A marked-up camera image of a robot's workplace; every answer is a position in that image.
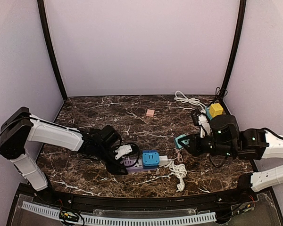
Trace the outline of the yellow cube socket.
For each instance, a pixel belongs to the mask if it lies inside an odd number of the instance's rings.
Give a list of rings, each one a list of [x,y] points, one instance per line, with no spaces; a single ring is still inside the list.
[[[209,113],[213,118],[218,116],[218,115],[222,115],[223,112],[224,112],[224,109],[220,105],[220,103],[214,103],[209,108]]]

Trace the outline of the dark blue cube socket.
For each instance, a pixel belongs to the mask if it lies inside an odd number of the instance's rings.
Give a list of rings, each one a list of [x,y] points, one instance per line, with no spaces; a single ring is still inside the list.
[[[158,167],[157,165],[154,165],[154,166],[143,165],[144,170],[155,170],[157,167]]]

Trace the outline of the blue adapter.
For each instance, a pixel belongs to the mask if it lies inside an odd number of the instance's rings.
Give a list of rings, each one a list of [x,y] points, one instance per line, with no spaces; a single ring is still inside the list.
[[[156,150],[144,150],[142,153],[142,163],[146,167],[159,165],[160,158],[158,152]]]

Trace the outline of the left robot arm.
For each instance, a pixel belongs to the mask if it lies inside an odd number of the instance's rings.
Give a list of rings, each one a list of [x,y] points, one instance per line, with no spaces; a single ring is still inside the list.
[[[122,138],[112,126],[83,131],[43,120],[31,114],[29,108],[20,107],[0,128],[0,155],[13,163],[37,192],[49,188],[50,182],[26,152],[28,141],[96,157],[104,162],[110,174],[128,174],[121,162],[121,157],[128,153],[128,146],[121,145]]]

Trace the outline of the white charger cube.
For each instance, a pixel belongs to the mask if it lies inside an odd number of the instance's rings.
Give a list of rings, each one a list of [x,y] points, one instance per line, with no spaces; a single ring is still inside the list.
[[[167,155],[160,155],[159,156],[159,166],[168,165],[169,159]]]

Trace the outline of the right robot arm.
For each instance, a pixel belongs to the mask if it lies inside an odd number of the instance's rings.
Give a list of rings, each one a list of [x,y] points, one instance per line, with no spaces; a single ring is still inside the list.
[[[208,153],[241,160],[283,158],[283,137],[268,128],[240,131],[233,115],[218,115],[209,122],[211,135],[190,134],[178,143],[191,155]],[[237,188],[259,192],[283,183],[283,165],[241,175]]]

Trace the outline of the small teal plug adapter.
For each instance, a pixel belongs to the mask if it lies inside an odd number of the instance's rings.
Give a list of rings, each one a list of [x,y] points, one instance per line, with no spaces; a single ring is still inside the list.
[[[186,137],[186,134],[181,134],[174,138],[176,149],[183,149],[185,147],[189,147],[189,139]]]

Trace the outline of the teal power strip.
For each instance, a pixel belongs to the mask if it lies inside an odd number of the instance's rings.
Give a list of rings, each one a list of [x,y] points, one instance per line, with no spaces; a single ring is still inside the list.
[[[206,112],[206,115],[210,118],[210,119],[212,119],[213,118],[213,116],[211,115],[211,113],[210,113],[210,111],[209,111],[209,108],[205,108],[205,112]]]

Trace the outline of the purple power strip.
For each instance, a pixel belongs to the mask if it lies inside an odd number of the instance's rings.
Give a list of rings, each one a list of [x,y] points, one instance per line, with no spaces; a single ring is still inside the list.
[[[123,160],[122,163],[125,165],[128,173],[142,172],[144,170],[142,159],[136,161],[135,159]]]

